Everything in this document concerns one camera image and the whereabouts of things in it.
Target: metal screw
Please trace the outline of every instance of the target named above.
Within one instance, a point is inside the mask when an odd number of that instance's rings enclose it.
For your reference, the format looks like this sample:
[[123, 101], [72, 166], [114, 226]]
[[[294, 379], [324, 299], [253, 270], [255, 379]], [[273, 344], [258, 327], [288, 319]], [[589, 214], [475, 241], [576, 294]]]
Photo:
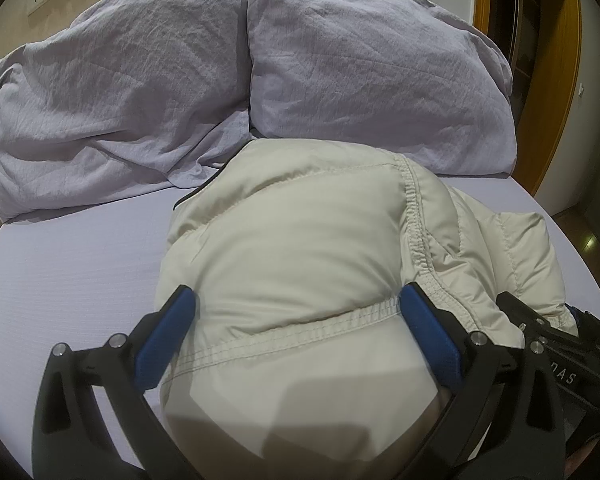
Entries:
[[542, 343], [539, 341], [532, 341], [529, 347], [534, 354], [541, 354], [544, 352], [544, 346], [542, 346]]
[[476, 346], [484, 346], [489, 341], [489, 338], [484, 332], [471, 332], [471, 342]]
[[120, 348], [124, 343], [126, 343], [125, 334], [114, 334], [109, 338], [109, 346], [112, 348]]
[[51, 349], [51, 353], [56, 357], [60, 357], [66, 352], [66, 345], [64, 343], [58, 343]]

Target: wooden floor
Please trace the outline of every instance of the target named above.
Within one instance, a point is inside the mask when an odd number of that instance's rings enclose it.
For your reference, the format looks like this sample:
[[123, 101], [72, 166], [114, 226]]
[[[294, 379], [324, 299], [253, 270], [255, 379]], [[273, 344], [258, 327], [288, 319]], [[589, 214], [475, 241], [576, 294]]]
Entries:
[[593, 234], [584, 216], [576, 208], [567, 209], [554, 216], [562, 232], [582, 256], [600, 287], [600, 242]]

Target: blue gripper pad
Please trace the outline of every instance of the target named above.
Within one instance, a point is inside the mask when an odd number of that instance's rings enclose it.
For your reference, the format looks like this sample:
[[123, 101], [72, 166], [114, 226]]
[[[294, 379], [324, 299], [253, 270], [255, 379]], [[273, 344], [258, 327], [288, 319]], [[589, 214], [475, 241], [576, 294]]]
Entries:
[[155, 388], [196, 315], [196, 297], [183, 287], [136, 355], [134, 386], [140, 392]]
[[462, 387], [460, 352], [413, 285], [400, 292], [400, 312], [438, 383], [456, 394]]

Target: white puffer jacket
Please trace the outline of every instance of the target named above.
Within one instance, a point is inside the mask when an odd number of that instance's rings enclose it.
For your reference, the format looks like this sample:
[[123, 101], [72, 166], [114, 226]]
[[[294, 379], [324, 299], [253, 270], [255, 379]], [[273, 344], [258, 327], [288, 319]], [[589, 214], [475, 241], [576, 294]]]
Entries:
[[156, 305], [181, 283], [199, 298], [162, 404], [207, 480], [392, 478], [448, 399], [398, 314], [409, 282], [497, 344], [523, 344], [503, 291], [576, 334], [540, 215], [360, 144], [250, 142], [168, 245]]

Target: pillow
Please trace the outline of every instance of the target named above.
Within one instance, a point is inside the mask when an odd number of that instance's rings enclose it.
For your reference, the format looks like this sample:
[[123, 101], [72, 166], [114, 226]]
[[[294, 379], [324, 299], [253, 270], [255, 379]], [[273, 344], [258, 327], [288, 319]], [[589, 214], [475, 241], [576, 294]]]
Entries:
[[0, 218], [211, 177], [249, 133], [246, 0], [102, 0], [0, 60]]
[[247, 0], [251, 122], [264, 137], [345, 140], [437, 174], [509, 173], [510, 67], [427, 0]]

